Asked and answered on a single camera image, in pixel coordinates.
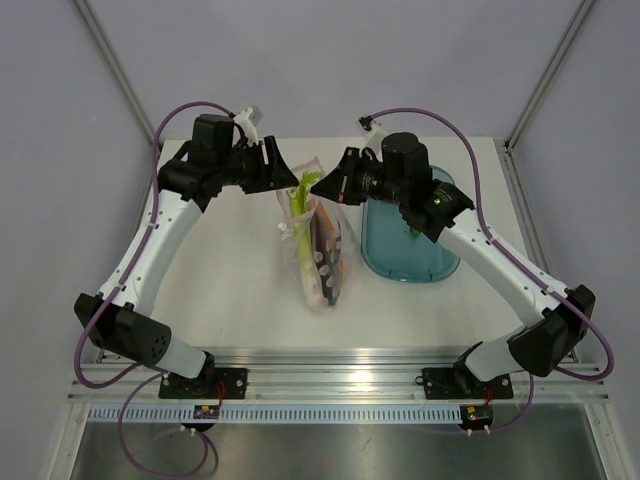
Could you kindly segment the celery stalk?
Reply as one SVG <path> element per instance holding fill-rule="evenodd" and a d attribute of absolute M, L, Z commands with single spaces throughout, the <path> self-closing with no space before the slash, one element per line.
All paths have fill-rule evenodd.
<path fill-rule="evenodd" d="M 292 224 L 293 243 L 298 260 L 302 291 L 307 305 L 320 308 L 323 304 L 322 287 L 316 268 L 311 243 L 313 208 L 309 207 L 311 187 L 321 178 L 320 171 L 304 171 L 297 187 L 286 191 L 289 213 L 296 222 Z"/>

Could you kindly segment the clear zip top bag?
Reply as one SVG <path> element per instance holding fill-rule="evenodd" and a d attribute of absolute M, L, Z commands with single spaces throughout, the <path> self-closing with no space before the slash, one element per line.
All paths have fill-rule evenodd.
<path fill-rule="evenodd" d="M 299 185 L 276 192 L 284 264 L 310 309 L 333 310 L 361 262 L 360 243 L 341 206 L 311 193 L 325 177 L 319 159 L 293 173 Z"/>

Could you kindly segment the orange papaya slice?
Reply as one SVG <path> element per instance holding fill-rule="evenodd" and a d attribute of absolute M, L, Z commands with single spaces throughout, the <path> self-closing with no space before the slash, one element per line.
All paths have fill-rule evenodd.
<path fill-rule="evenodd" d="M 342 226 L 339 215 L 324 200 L 315 200 L 311 223 L 312 250 L 322 295 L 330 308 L 336 306 L 345 278 Z"/>

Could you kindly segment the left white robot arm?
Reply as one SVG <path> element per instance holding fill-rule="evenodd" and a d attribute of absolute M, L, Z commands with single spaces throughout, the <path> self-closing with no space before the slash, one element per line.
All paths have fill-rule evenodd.
<path fill-rule="evenodd" d="M 83 375 L 80 363 L 83 346 L 91 342 L 134 366 L 180 378 L 195 398 L 214 390 L 213 355 L 181 340 L 152 313 L 180 245 L 224 187 L 237 186 L 249 195 L 297 186 L 275 138 L 258 136 L 259 117 L 255 107 L 201 114 L 191 138 L 155 167 L 150 208 L 124 256 L 96 294 L 81 294 L 74 304 L 83 326 L 74 371 L 83 385 L 98 386 Z"/>

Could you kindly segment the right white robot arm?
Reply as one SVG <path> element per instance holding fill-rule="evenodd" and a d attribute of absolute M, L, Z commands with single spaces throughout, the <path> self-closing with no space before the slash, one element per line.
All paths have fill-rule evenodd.
<path fill-rule="evenodd" d="M 522 325 L 467 349 L 451 368 L 456 389 L 476 396 L 495 378 L 517 371 L 548 376 L 584 338 L 595 304 L 585 286 L 567 287 L 483 231 L 479 211 L 458 187 L 435 178 L 427 147 L 412 133 L 386 136 L 381 152 L 346 148 L 338 165 L 311 189 L 344 205 L 376 200 L 473 268 L 510 305 Z"/>

